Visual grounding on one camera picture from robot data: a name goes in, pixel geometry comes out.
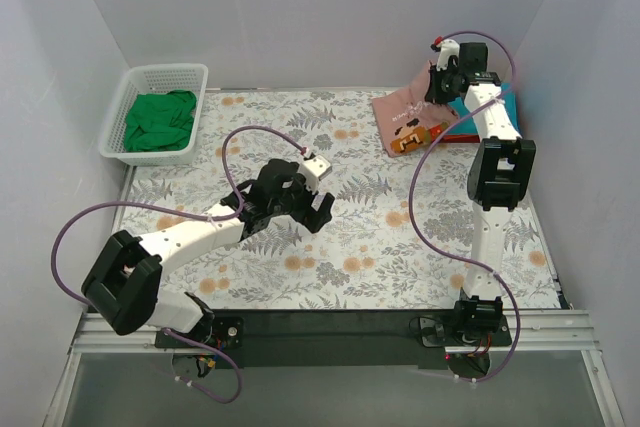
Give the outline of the floral table mat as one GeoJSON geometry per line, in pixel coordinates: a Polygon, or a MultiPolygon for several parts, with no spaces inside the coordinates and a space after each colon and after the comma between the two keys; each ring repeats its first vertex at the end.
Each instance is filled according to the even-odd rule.
{"type": "Polygon", "coordinates": [[[449,308],[468,269],[473,237],[466,194],[472,144],[431,155],[387,155],[370,91],[217,92],[205,97],[196,156],[186,166],[139,167],[117,225],[134,234],[201,213],[296,146],[333,167],[332,220],[311,234],[288,218],[216,249],[165,282],[216,309],[449,308]]]}

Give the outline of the pink t shirt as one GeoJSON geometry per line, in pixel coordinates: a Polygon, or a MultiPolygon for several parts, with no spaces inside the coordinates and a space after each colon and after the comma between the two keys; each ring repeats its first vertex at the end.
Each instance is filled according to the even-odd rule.
{"type": "Polygon", "coordinates": [[[427,102],[430,68],[427,62],[407,85],[372,100],[372,108],[384,149],[398,157],[427,147],[459,116],[448,104],[427,102]]]}

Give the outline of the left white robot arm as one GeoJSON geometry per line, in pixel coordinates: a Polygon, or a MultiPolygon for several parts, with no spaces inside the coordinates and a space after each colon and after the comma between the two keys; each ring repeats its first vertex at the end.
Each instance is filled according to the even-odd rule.
{"type": "Polygon", "coordinates": [[[213,333],[213,311],[195,294],[170,292],[161,283],[173,271],[215,249],[238,244],[265,230],[272,219],[288,216],[309,232],[331,219],[332,194],[313,205],[321,181],[332,170],[322,156],[301,163],[270,160],[254,180],[239,186],[210,208],[202,221],[135,237],[113,234],[85,278],[81,291],[119,335],[147,325],[178,332],[193,347],[213,333]]]}

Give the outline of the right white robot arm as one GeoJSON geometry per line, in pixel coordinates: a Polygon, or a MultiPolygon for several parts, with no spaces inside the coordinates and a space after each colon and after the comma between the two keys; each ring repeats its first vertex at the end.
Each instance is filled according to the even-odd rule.
{"type": "Polygon", "coordinates": [[[464,344],[506,347],[512,342],[503,313],[507,292],[496,275],[508,224],[528,188],[536,145],[522,138],[510,120],[501,80],[488,70],[485,43],[439,37],[431,49],[438,59],[429,68],[425,100],[462,100],[480,140],[467,178],[474,222],[472,263],[446,334],[464,344]]]}

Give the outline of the aluminium rail frame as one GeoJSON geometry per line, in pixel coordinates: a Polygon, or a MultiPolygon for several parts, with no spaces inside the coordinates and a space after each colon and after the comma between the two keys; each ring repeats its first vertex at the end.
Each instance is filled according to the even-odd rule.
{"type": "Polygon", "coordinates": [[[510,315],[514,343],[443,369],[409,365],[212,370],[192,348],[155,347],[156,330],[80,324],[49,426],[620,426],[624,420],[589,315],[510,315]]]}

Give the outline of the white plastic basket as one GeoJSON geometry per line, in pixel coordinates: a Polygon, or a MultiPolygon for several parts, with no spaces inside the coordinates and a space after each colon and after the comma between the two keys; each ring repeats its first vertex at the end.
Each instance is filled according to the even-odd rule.
{"type": "Polygon", "coordinates": [[[100,154],[129,166],[168,166],[190,164],[195,157],[196,134],[204,103],[208,68],[198,63],[172,63],[139,66],[121,79],[107,110],[99,140],[100,154]],[[173,151],[128,152],[124,146],[126,116],[139,95],[164,94],[185,90],[195,95],[193,127],[183,149],[173,151]]]}

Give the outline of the green t shirt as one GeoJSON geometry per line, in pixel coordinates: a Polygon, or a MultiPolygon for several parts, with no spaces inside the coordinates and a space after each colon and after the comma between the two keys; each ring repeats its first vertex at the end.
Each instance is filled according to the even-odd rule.
{"type": "Polygon", "coordinates": [[[196,106],[196,95],[187,90],[138,95],[125,118],[125,151],[164,152],[186,148],[196,106]]]}

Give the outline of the blue folded t shirt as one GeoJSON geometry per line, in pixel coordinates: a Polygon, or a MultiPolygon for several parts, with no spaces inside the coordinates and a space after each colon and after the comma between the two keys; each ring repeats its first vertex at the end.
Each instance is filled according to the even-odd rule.
{"type": "MultiPolygon", "coordinates": [[[[510,122],[516,129],[519,129],[516,96],[510,91],[510,84],[503,83],[501,86],[502,91],[506,91],[503,97],[505,103],[505,110],[508,114],[510,122]]],[[[469,110],[465,107],[462,99],[457,98],[449,104],[449,106],[456,112],[456,114],[462,118],[469,113],[469,110]]],[[[473,119],[467,119],[464,122],[459,123],[455,128],[448,132],[448,136],[467,136],[477,137],[478,131],[473,119]]]]}

